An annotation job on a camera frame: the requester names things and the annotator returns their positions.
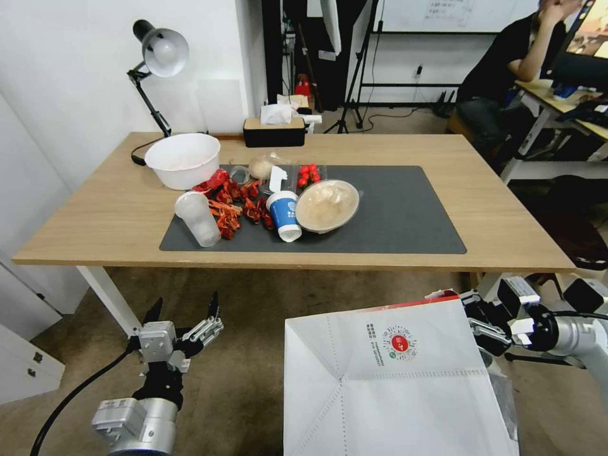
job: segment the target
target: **black tissue box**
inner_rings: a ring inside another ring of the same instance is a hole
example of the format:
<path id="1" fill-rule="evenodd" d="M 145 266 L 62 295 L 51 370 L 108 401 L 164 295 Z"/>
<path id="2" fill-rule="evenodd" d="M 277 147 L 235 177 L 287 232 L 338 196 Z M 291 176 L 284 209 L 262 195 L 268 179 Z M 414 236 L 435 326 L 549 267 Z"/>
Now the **black tissue box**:
<path id="1" fill-rule="evenodd" d="M 293 117 L 284 125 L 262 125 L 260 119 L 251 117 L 243 124 L 243 137 L 247 147 L 303 146 L 306 128 L 304 119 Z"/>

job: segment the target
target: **person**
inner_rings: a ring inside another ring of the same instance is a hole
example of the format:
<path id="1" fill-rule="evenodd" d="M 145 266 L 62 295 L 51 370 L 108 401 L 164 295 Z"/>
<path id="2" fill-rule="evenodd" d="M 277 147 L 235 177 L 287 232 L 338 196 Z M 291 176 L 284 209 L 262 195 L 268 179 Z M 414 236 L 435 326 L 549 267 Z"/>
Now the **person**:
<path id="1" fill-rule="evenodd" d="M 523 142 L 534 116 L 521 104 L 505 109 L 510 91 L 516 80 L 529 82 L 549 69 L 566 38 L 564 20 L 582 5 L 581 0 L 541 0 L 537 12 L 496 36 L 463 81 L 456 110 L 475 133 L 473 146 L 486 160 L 508 136 L 510 147 L 506 149 L 511 155 Z"/>

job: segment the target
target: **white paper bag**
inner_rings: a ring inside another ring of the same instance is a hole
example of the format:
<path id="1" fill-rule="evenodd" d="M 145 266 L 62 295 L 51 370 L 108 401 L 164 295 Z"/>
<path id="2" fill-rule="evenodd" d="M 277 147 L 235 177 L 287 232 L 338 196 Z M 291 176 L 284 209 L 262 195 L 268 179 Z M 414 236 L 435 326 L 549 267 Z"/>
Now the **white paper bag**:
<path id="1" fill-rule="evenodd" d="M 506 456 L 462 303 L 285 321 L 285 455 Z"/>

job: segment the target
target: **desk lamp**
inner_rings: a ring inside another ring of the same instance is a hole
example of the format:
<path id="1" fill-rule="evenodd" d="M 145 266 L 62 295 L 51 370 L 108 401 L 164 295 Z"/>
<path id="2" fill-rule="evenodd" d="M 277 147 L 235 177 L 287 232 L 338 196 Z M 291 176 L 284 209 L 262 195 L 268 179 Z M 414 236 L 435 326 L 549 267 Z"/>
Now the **desk lamp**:
<path id="1" fill-rule="evenodd" d="M 129 70 L 127 75 L 143 98 L 163 135 L 171 136 L 171 125 L 150 103 L 140 82 L 151 74 L 159 77 L 171 77 L 178 74 L 188 61 L 188 43 L 179 33 L 168 28 L 154 28 L 152 24 L 143 19 L 133 24 L 133 33 L 141 42 L 141 53 L 144 60 Z M 141 71 L 143 66 L 148 68 L 147 72 Z"/>

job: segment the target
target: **white bowl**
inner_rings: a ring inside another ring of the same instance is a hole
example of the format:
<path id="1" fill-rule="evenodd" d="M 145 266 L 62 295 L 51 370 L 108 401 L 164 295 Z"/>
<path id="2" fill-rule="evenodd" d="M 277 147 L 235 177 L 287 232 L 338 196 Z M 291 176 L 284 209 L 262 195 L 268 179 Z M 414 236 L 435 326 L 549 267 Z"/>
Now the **white bowl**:
<path id="1" fill-rule="evenodd" d="M 302 192 L 296 219 L 302 228 L 319 234 L 341 227 L 359 207 L 359 192 L 343 180 L 322 180 Z"/>
<path id="2" fill-rule="evenodd" d="M 189 190 L 220 167 L 220 142 L 202 133 L 161 139 L 146 152 L 146 164 L 171 189 Z"/>

